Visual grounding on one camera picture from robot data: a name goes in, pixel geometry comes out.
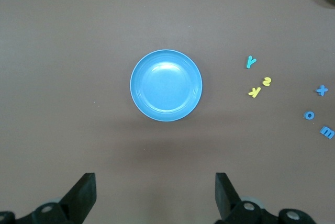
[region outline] silver bolt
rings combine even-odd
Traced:
[[[254,207],[254,205],[253,204],[251,204],[251,203],[249,203],[249,202],[247,202],[247,203],[244,203],[244,208],[246,209],[246,210],[249,210],[249,211],[254,211],[255,210],[255,207]]]
[[[286,215],[288,216],[288,218],[290,218],[292,220],[299,220],[300,219],[300,216],[296,212],[293,212],[293,211],[287,212]]]
[[[52,207],[50,207],[50,206],[46,206],[46,207],[43,207],[42,208],[42,213],[45,213],[45,212],[49,212],[50,210],[52,209]]]

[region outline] plate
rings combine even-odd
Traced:
[[[185,54],[157,50],[135,66],[130,92],[139,110],[154,120],[175,121],[198,104],[203,89],[200,71]]]

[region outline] blue plus sign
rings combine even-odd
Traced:
[[[320,88],[318,88],[318,89],[316,90],[316,92],[318,92],[320,96],[324,96],[324,95],[325,95],[325,92],[327,92],[327,91],[328,91],[328,89],[325,88],[324,85],[320,85]]]

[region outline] blue letter m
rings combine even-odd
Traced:
[[[328,139],[331,139],[335,135],[335,132],[327,126],[324,126],[320,133],[325,135]]]

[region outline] plate rim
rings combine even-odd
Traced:
[[[199,75],[200,83],[199,83],[199,89],[198,89],[198,92],[197,92],[197,93],[199,93],[199,98],[197,99],[197,101],[196,101],[194,107],[191,108],[191,110],[187,110],[187,113],[186,113],[186,114],[184,113],[184,114],[182,115],[182,117],[178,117],[178,118],[175,117],[175,118],[173,118],[173,119],[157,119],[157,118],[154,118],[154,117],[148,115],[147,113],[145,113],[145,112],[138,106],[138,104],[136,103],[136,101],[135,101],[135,99],[134,99],[134,94],[133,94],[133,90],[132,90],[132,88],[131,88],[131,84],[132,84],[132,81],[133,81],[133,76],[134,76],[134,72],[135,72],[135,70],[136,70],[136,69],[138,68],[138,66],[142,63],[142,61],[145,60],[148,56],[150,56],[150,55],[152,55],[152,54],[155,54],[155,53],[157,53],[157,52],[160,52],[160,51],[174,52],[174,53],[180,54],[180,55],[182,55],[183,57],[187,58],[191,63],[193,63],[193,65],[194,65],[194,67],[195,67],[195,69],[196,69],[196,73],[197,73],[197,75]],[[184,53],[182,53],[182,52],[180,52],[180,51],[177,51],[177,50],[172,50],[172,49],[161,49],[161,50],[155,50],[155,51],[152,51],[152,52],[146,54],[145,56],[143,56],[143,57],[141,58],[140,61],[138,61],[138,63],[135,65],[135,67],[134,67],[133,70],[132,70],[132,73],[131,73],[131,76],[130,76],[129,88],[130,88],[131,98],[132,98],[134,104],[136,105],[136,107],[137,107],[137,108],[138,108],[144,115],[146,115],[148,118],[151,118],[151,119],[156,120],[156,121],[161,121],[161,122],[172,122],[172,121],[177,121],[177,120],[180,120],[180,119],[186,117],[187,115],[189,115],[189,114],[190,114],[190,113],[197,107],[197,105],[199,104],[200,99],[201,99],[201,97],[202,97],[202,91],[203,91],[203,78],[202,78],[202,75],[201,75],[201,72],[200,72],[198,66],[195,64],[195,62],[194,62],[190,57],[188,57],[188,56],[185,55]]]

